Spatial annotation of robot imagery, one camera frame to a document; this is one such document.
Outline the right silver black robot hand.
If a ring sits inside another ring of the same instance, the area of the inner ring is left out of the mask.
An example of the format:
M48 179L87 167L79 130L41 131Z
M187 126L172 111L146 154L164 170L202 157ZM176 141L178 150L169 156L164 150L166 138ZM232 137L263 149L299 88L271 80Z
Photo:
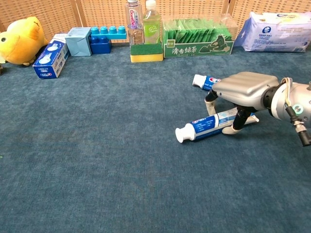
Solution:
M223 134L237 134L252 113L265 110L264 93L271 87L279 85L276 76L255 72L239 72L212 85L205 97L207 112L216 114L217 98L227 100L237 106L233 124L222 129Z

